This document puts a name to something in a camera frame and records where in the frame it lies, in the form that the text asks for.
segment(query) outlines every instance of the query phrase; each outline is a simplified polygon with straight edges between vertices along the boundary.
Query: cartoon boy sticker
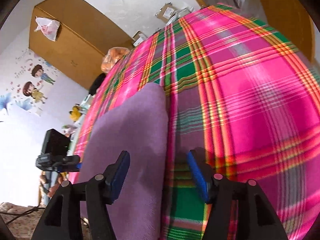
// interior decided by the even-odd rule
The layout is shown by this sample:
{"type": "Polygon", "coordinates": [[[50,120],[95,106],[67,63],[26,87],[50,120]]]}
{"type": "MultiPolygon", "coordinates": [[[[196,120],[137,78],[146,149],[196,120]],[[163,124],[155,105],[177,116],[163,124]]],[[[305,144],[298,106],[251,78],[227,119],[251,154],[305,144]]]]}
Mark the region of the cartoon boy sticker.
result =
{"type": "Polygon", "coordinates": [[[43,98],[48,99],[43,95],[43,93],[41,93],[38,89],[36,89],[35,86],[30,81],[24,84],[22,93],[26,97],[31,96],[33,99],[35,99],[36,103],[41,101],[44,104],[45,102],[43,101],[43,98]]]}
{"type": "Polygon", "coordinates": [[[44,73],[44,70],[41,65],[36,65],[31,71],[33,77],[40,77],[42,80],[48,82],[49,84],[54,84],[55,80],[50,78],[47,73],[44,73]]]}

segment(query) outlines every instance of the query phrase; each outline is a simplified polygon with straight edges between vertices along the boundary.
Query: bed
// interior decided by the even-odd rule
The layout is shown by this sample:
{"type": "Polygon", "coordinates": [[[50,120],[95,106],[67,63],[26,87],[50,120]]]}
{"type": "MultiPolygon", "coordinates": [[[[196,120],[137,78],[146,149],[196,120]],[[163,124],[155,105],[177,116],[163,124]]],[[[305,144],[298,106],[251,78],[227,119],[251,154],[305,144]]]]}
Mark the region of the bed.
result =
{"type": "MultiPolygon", "coordinates": [[[[191,149],[231,180],[256,179],[288,238],[302,239],[320,211],[318,81],[277,30],[233,7],[209,6],[160,30],[113,67],[75,154],[83,157],[97,119],[146,83],[158,83],[169,116],[160,239],[201,239],[204,232],[211,207],[198,197],[186,165],[191,149]]],[[[69,179],[75,183],[77,173],[69,179]]]]}

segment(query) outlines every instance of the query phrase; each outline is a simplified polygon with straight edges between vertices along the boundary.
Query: black object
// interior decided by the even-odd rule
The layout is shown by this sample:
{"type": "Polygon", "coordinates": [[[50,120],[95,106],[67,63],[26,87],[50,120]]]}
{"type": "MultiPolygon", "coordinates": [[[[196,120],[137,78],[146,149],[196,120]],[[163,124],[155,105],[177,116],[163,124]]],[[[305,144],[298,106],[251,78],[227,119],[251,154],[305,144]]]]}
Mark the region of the black object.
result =
{"type": "Polygon", "coordinates": [[[41,154],[67,155],[70,139],[55,129],[48,130],[44,137],[41,154]]]}
{"type": "Polygon", "coordinates": [[[93,96],[96,94],[97,89],[101,86],[105,78],[106,78],[105,73],[101,73],[99,76],[97,76],[97,78],[94,80],[91,87],[89,88],[89,95],[93,96]]]}
{"type": "Polygon", "coordinates": [[[275,210],[255,180],[230,181],[219,173],[213,174],[208,164],[202,173],[204,168],[191,158],[194,153],[190,151],[187,157],[193,178],[204,201],[212,203],[202,240],[228,239],[233,200],[238,201],[236,240],[288,240],[275,210]]]}
{"type": "Polygon", "coordinates": [[[79,172],[81,167],[80,157],[78,155],[67,156],[67,154],[41,154],[36,160],[36,167],[42,171],[79,172]]]}
{"type": "Polygon", "coordinates": [[[9,228],[4,223],[2,217],[0,216],[0,239],[1,240],[16,240],[9,228]]]}
{"type": "Polygon", "coordinates": [[[116,240],[106,204],[119,197],[130,166],[130,155],[122,151],[103,174],[72,185],[64,181],[41,216],[32,240],[82,240],[80,201],[86,201],[92,240],[116,240]]]}
{"type": "Polygon", "coordinates": [[[44,137],[41,155],[36,166],[42,171],[78,172],[80,157],[67,156],[70,139],[55,129],[48,130],[44,137]]]}

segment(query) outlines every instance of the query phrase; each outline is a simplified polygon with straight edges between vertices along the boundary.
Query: cardboard box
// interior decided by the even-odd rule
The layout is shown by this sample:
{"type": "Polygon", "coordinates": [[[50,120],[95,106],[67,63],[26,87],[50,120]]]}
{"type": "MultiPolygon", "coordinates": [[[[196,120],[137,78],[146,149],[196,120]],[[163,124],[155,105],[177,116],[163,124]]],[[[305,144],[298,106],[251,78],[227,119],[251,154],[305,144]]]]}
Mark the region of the cardboard box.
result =
{"type": "Polygon", "coordinates": [[[137,31],[136,34],[132,38],[134,41],[137,41],[139,38],[146,40],[148,37],[142,31],[137,31]]]}
{"type": "Polygon", "coordinates": [[[176,10],[177,9],[174,6],[165,4],[157,15],[157,18],[162,20],[164,23],[167,23],[176,10]]]}
{"type": "Polygon", "coordinates": [[[142,43],[143,41],[145,41],[145,39],[143,39],[143,38],[140,37],[139,39],[136,40],[136,42],[133,44],[133,46],[134,46],[134,47],[137,47],[137,46],[138,46],[140,43],[142,43]]]}
{"type": "Polygon", "coordinates": [[[45,0],[34,7],[29,47],[69,78],[89,89],[112,47],[132,49],[132,38],[84,0],[45,0]],[[56,41],[37,27],[36,17],[60,22],[56,41]]]}

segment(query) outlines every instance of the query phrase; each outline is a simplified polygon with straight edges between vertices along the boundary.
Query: person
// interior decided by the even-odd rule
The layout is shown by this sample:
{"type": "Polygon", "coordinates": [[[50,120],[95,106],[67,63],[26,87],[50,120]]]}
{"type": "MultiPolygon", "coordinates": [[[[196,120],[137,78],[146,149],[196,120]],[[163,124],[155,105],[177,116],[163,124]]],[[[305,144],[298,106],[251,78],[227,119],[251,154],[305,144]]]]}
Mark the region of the person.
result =
{"type": "Polygon", "coordinates": [[[48,76],[48,74],[47,73],[44,73],[44,70],[43,70],[43,68],[42,68],[42,66],[41,65],[36,65],[34,68],[33,68],[33,70],[31,71],[31,75],[33,76],[33,77],[40,77],[41,78],[41,80],[44,80],[44,81],[46,81],[46,82],[48,82],[49,84],[54,84],[54,82],[55,82],[55,80],[53,80],[52,78],[50,78],[49,76],[48,76]]]}
{"type": "Polygon", "coordinates": [[[31,96],[36,103],[41,101],[44,104],[45,102],[43,101],[43,98],[48,99],[43,95],[42,92],[40,92],[38,89],[35,88],[35,86],[32,84],[31,81],[28,81],[27,83],[24,84],[22,93],[26,97],[31,96]]]}
{"type": "MultiPolygon", "coordinates": [[[[65,174],[59,173],[55,185],[49,188],[49,192],[48,192],[48,193],[45,193],[45,192],[42,190],[42,187],[40,187],[40,190],[41,190],[41,198],[43,198],[44,195],[47,195],[47,196],[50,197],[50,198],[53,197],[54,193],[56,193],[58,187],[60,186],[60,184],[61,184],[64,180],[65,180],[65,174]]],[[[44,186],[44,184],[46,184],[46,183],[48,183],[46,176],[45,176],[44,174],[41,174],[41,175],[40,175],[40,184],[41,184],[42,186],[44,186]]]]}

